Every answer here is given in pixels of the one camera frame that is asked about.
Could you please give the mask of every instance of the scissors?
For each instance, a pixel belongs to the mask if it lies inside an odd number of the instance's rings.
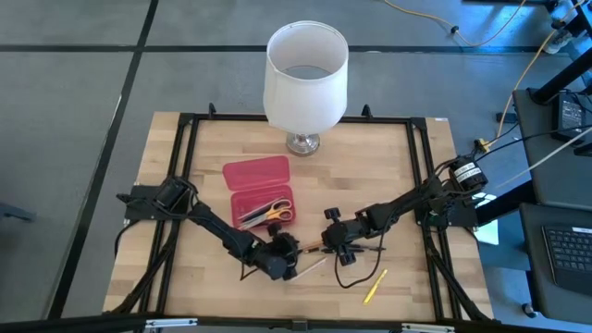
[[[239,230],[246,230],[266,222],[268,220],[277,219],[283,222],[292,219],[292,201],[288,199],[278,199],[269,204],[269,208],[265,209],[260,215],[245,220],[240,224]]]

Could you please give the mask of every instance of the black metal frame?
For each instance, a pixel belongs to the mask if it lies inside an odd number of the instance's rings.
[[[124,332],[131,330],[144,329],[148,321],[155,319],[174,319],[181,318],[167,316],[155,313],[145,314],[104,314],[100,316],[88,316],[78,318],[65,318],[54,320],[37,320],[26,323],[2,324],[4,333],[22,333],[22,332],[43,332],[43,333],[105,333],[105,332]],[[265,327],[272,325],[272,328],[282,327],[296,331],[307,329],[331,329],[349,327],[352,329],[388,329],[394,332],[402,331],[404,328],[410,329],[413,324],[432,325],[440,327],[454,327],[454,332],[480,332],[480,333],[498,333],[503,327],[505,333],[564,333],[564,331],[541,329],[535,327],[517,327],[512,325],[503,325],[494,322],[475,322],[457,319],[443,319],[434,323],[410,323],[410,322],[359,322],[359,321],[339,321],[339,320],[316,320],[313,323],[306,323],[298,320],[289,319],[243,319],[243,318],[218,318],[218,317],[200,317],[187,318],[188,322],[196,326],[233,326],[233,327]]]
[[[196,136],[197,136],[197,130],[198,130],[199,122],[201,120],[267,121],[267,117],[265,115],[218,114],[216,112],[216,108],[214,107],[213,104],[209,105],[207,114],[181,114],[179,116],[179,125],[177,127],[177,133],[175,135],[175,143],[173,145],[173,151],[171,153],[171,160],[169,161],[168,175],[174,174],[174,167],[177,164],[177,161],[173,160],[173,158],[179,157],[180,142],[181,142],[181,138],[183,136],[183,131],[185,130],[185,127],[187,125],[187,121],[184,119],[187,119],[188,117],[191,117],[192,123],[191,123],[191,134],[190,134],[190,138],[189,138],[190,143],[188,146],[187,153],[185,155],[183,177],[189,176],[190,169],[186,168],[186,167],[190,167],[190,165],[191,165],[191,160],[193,157],[195,141],[196,141]],[[372,115],[368,105],[365,105],[361,117],[343,117],[339,122],[340,123],[404,125],[406,128],[407,139],[409,142],[410,157],[411,157],[411,163],[412,163],[412,169],[413,169],[413,179],[415,181],[415,186],[420,184],[422,181],[421,180],[421,169],[419,166],[419,158],[417,155],[417,146],[415,144],[415,137],[414,137],[414,130],[419,130],[419,133],[420,133],[420,136],[422,139],[422,150],[424,153],[426,169],[428,170],[428,176],[434,172],[434,165],[433,165],[433,161],[432,161],[431,149],[429,146],[429,139],[427,136],[426,120],[424,118],[419,118],[419,117],[414,117],[414,118],[374,117]],[[179,225],[179,223],[174,223],[173,228],[178,225]],[[171,232],[175,233],[175,238],[179,236],[178,227],[171,230]],[[428,226],[422,226],[422,232],[424,233],[424,238],[431,237],[429,235],[430,230],[429,230]],[[152,244],[152,248],[150,251],[151,254],[158,253],[158,250],[160,249],[160,246],[161,246],[160,239],[162,238],[162,236],[156,237],[156,233],[154,234],[153,244]],[[439,228],[438,229],[438,237],[439,237],[439,243],[440,243],[440,250],[442,251],[442,259],[443,259],[444,263],[447,265],[447,268],[452,270],[450,249],[449,249],[448,239],[446,237],[446,230]],[[440,320],[440,319],[444,319],[444,311],[443,311],[441,295],[440,295],[440,291],[439,291],[439,287],[438,287],[437,270],[436,270],[434,263],[432,262],[430,257],[427,255],[427,244],[425,244],[425,251],[426,251],[425,259],[426,259],[426,263],[427,263],[427,267],[428,267],[430,287],[431,287],[431,292],[432,292],[432,300],[433,300],[433,305],[434,305],[434,314],[435,314],[435,318],[437,320]],[[158,294],[158,303],[156,305],[156,312],[160,313],[160,314],[162,314],[165,310],[165,303],[166,303],[166,299],[167,299],[167,291],[168,291],[168,285],[169,285],[170,276],[171,276],[171,272],[172,272],[172,263],[173,263],[174,255],[175,254],[172,253],[171,258],[166,261],[166,265],[165,265],[165,268],[163,271],[163,276],[162,276],[161,285],[160,285],[160,291]],[[144,300],[147,300],[147,298],[149,297],[149,293],[150,293],[150,291],[147,291],[148,295],[143,296],[140,311],[145,311],[147,309],[148,304],[147,304],[147,301],[144,301]],[[453,318],[454,319],[461,319],[461,310],[460,310],[459,302],[456,299],[456,297],[454,296],[454,294],[452,293],[452,289],[450,287],[449,287],[449,294],[450,294],[450,304],[451,304],[451,308],[452,308]],[[314,320],[306,320],[306,323],[309,323],[309,322],[314,322]],[[273,326],[271,324],[272,323],[269,323],[269,325],[265,325],[265,326],[266,327]]]

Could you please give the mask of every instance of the black mount bracket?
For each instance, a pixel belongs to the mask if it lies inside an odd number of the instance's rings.
[[[214,106],[214,103],[210,103],[209,106],[207,106],[207,118],[210,120],[214,120],[214,116],[217,113],[216,107]]]
[[[306,319],[293,319],[292,330],[295,332],[308,332],[308,321]]]
[[[185,127],[191,123],[193,120],[193,114],[190,113],[182,113],[179,115],[179,121],[177,122],[178,126]]]
[[[364,105],[362,108],[362,117],[366,117],[366,119],[372,119],[372,110],[370,110],[370,105]]]
[[[131,188],[129,195],[118,194],[117,198],[126,204],[125,218],[132,220],[169,220],[170,216],[154,208],[150,202],[160,190],[160,186],[136,185]],[[171,212],[175,215],[187,213],[189,198],[181,199],[183,202],[175,206]]]
[[[427,130],[427,123],[424,117],[411,117],[410,120],[419,130]]]
[[[430,208],[425,206],[423,215],[426,216],[424,221],[428,227],[462,227],[462,228],[476,228],[479,226],[477,213],[474,207],[466,206],[460,202],[451,203],[448,216],[432,216],[430,215]]]

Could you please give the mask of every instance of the yellow cable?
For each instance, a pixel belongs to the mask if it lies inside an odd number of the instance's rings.
[[[393,7],[393,8],[395,8],[395,9],[397,9],[397,10],[400,10],[400,11],[401,11],[401,12],[403,12],[403,13],[406,13],[406,14],[411,14],[411,15],[416,15],[416,16],[418,16],[418,17],[427,18],[427,19],[434,19],[434,20],[436,20],[436,21],[439,21],[439,22],[442,22],[442,23],[444,23],[444,24],[448,25],[448,26],[449,26],[449,27],[451,27],[451,28],[453,28],[453,27],[454,27],[454,25],[453,25],[452,23],[448,22],[448,21],[447,21],[447,20],[445,20],[444,18],[439,18],[439,17],[437,17],[437,16],[434,16],[434,15],[429,15],[429,14],[426,14],[426,13],[420,13],[420,12],[416,12],[416,11],[408,10],[408,9],[402,8],[402,7],[400,7],[400,6],[397,6],[397,5],[391,4],[391,3],[389,2],[389,0],[384,0],[384,2],[385,2],[387,5],[389,5],[389,6]],[[516,11],[514,11],[514,13],[512,14],[512,16],[511,16],[511,17],[510,17],[510,18],[509,18],[509,19],[506,21],[506,23],[505,23],[503,26],[501,26],[501,28],[499,28],[498,32],[496,32],[496,33],[495,33],[493,36],[491,36],[489,39],[487,39],[486,41],[484,41],[484,42],[482,42],[482,43],[471,43],[471,42],[467,41],[467,40],[466,40],[466,38],[464,38],[464,36],[463,36],[463,35],[461,34],[461,32],[460,32],[460,31],[458,31],[458,30],[457,30],[456,32],[454,32],[454,33],[455,33],[455,34],[457,34],[457,35],[458,35],[458,36],[459,36],[459,37],[462,39],[462,41],[463,41],[464,43],[466,43],[467,45],[469,45],[469,46],[471,46],[471,47],[477,47],[477,46],[485,45],[486,43],[489,43],[489,42],[493,41],[493,39],[494,39],[494,38],[498,37],[498,35],[499,35],[499,34],[500,34],[500,33],[501,33],[501,32],[502,32],[504,29],[506,29],[506,27],[508,26],[508,24],[510,24],[510,22],[512,22],[512,20],[513,20],[513,19],[514,19],[514,17],[516,16],[516,14],[518,14],[518,11],[520,10],[520,8],[522,8],[522,7],[524,6],[524,4],[525,4],[525,3],[526,3],[526,0],[522,0],[522,2],[520,3],[520,5],[518,6],[518,8],[516,8]]]
[[[582,5],[585,1],[587,0],[581,0],[580,2],[578,2],[577,4],[575,4],[574,6],[572,6],[567,13],[563,16],[563,18],[561,18],[560,22],[563,22],[565,19],[567,19],[567,17],[574,11],[574,9],[576,9],[577,7],[579,7],[580,5]],[[400,6],[394,5],[392,3],[390,3],[389,0],[384,0],[384,2],[397,9],[400,10],[403,13],[406,14],[410,14],[410,15],[415,15],[421,18],[427,18],[427,19],[433,19],[439,22],[442,22],[446,25],[448,25],[449,27],[453,28],[454,25],[452,25],[452,23],[448,22],[447,20],[445,20],[444,18],[439,18],[437,16],[434,15],[429,15],[426,13],[421,13],[421,12],[416,12],[416,11],[412,11],[412,10],[408,10],[405,8],[402,8]],[[493,36],[491,36],[489,39],[487,39],[486,41],[482,42],[482,43],[470,43],[469,41],[467,41],[464,36],[457,30],[455,32],[455,34],[457,34],[463,42],[465,42],[467,45],[471,46],[471,47],[477,47],[477,46],[481,46],[483,44],[489,43],[491,42],[494,38],[498,37],[498,35],[508,26],[508,24],[510,24],[510,22],[514,19],[514,17],[516,16],[516,14],[518,14],[518,11],[520,10],[520,8],[522,8],[524,6],[524,3],[526,2],[526,0],[523,0],[520,5],[518,6],[518,8],[516,8],[516,11],[514,11],[514,13],[512,14],[512,16],[508,19],[508,21],[506,21],[506,23],[501,26],[501,28],[498,30],[498,32],[496,32]],[[522,82],[522,80],[524,79],[524,76],[526,75],[526,73],[528,72],[528,70],[533,66],[533,64],[535,63],[535,61],[537,61],[538,56],[540,56],[540,53],[543,51],[543,48],[545,47],[545,45],[547,45],[547,43],[549,42],[549,40],[551,39],[551,37],[553,37],[553,35],[555,34],[555,30],[552,31],[549,36],[547,36],[547,38],[545,39],[545,41],[540,45],[540,47],[538,48],[538,51],[536,51],[535,56],[533,57],[533,59],[530,61],[530,63],[528,64],[528,66],[526,67],[526,69],[524,70],[524,72],[522,73],[522,75],[520,76],[520,79],[516,82],[516,84],[514,85],[514,88],[512,89],[512,92],[510,93],[510,97],[508,97],[508,102],[506,102],[506,107],[503,109],[503,113],[501,114],[501,119],[499,120],[499,128],[498,128],[498,134],[496,134],[496,138],[490,142],[486,142],[484,144],[485,147],[490,147],[493,143],[495,143],[501,135],[501,130],[503,129],[503,120],[506,117],[506,114],[508,113],[508,108],[510,108],[510,103],[512,102],[512,93],[518,89],[518,86],[520,85],[520,83]]]
[[[575,4],[574,6],[572,6],[567,11],[567,13],[563,16],[563,18],[560,19],[560,22],[563,22],[565,19],[567,19],[567,17],[574,11],[574,9],[576,9],[578,6],[582,5],[585,1],[587,1],[587,0],[581,0],[580,2],[578,2],[577,4]],[[549,40],[551,39],[551,37],[553,37],[553,35],[555,34],[555,32],[556,32],[555,30],[552,31],[549,34],[549,36],[547,36],[547,38],[545,38],[545,41],[540,45],[540,47],[538,48],[538,51],[536,51],[535,57],[533,57],[533,59],[528,64],[528,66],[526,66],[526,69],[524,70],[524,72],[520,76],[520,79],[514,85],[514,88],[512,89],[512,92],[510,92],[510,97],[508,97],[508,102],[506,102],[506,107],[504,107],[503,113],[501,114],[501,119],[499,120],[498,134],[496,134],[496,138],[494,140],[492,140],[490,142],[487,142],[484,145],[485,147],[491,147],[491,145],[494,144],[495,142],[497,142],[498,139],[500,138],[501,130],[503,129],[503,119],[506,117],[506,114],[508,113],[508,108],[510,108],[510,103],[512,102],[512,94],[513,94],[513,92],[516,89],[518,89],[518,86],[520,85],[520,83],[524,79],[524,76],[526,76],[526,72],[528,72],[528,70],[533,66],[533,64],[535,63],[535,61],[538,59],[538,56],[540,56],[540,53],[543,51],[543,48],[545,47],[545,45],[547,45],[547,43],[549,42]]]

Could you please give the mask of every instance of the pen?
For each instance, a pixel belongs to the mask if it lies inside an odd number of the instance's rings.
[[[366,298],[364,299],[364,305],[370,303],[370,301],[374,297],[374,294],[376,293],[376,289],[378,289],[378,285],[380,284],[380,280],[382,280],[382,278],[387,274],[387,272],[388,272],[388,270],[384,269],[382,271],[382,273],[380,274],[380,277],[378,277],[376,279],[374,286],[372,286],[372,289],[370,289],[370,291],[368,291],[368,294],[366,295]]]
[[[319,267],[320,265],[324,264],[326,260],[327,260],[327,258],[325,257],[325,258],[317,261],[316,263],[314,263],[310,267],[308,267],[308,268],[304,269],[302,272],[300,272],[296,277],[293,277],[290,281],[294,281],[294,280],[296,280],[298,278],[303,277],[306,273],[309,273],[313,269],[315,269],[315,268]]]

